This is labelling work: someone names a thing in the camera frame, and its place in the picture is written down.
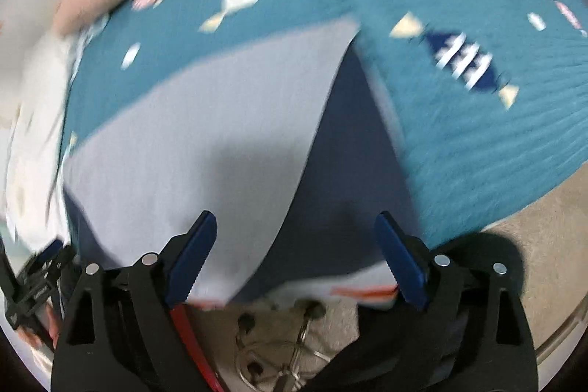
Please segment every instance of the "white garment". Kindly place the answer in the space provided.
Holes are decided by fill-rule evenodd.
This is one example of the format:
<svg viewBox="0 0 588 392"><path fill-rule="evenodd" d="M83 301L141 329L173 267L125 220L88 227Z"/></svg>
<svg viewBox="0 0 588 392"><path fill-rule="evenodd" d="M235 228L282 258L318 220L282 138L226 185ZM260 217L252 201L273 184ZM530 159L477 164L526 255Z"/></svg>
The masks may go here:
<svg viewBox="0 0 588 392"><path fill-rule="evenodd" d="M7 168L7 218L12 235L35 253L55 238L69 242L57 172L74 41L46 33L24 70Z"/></svg>

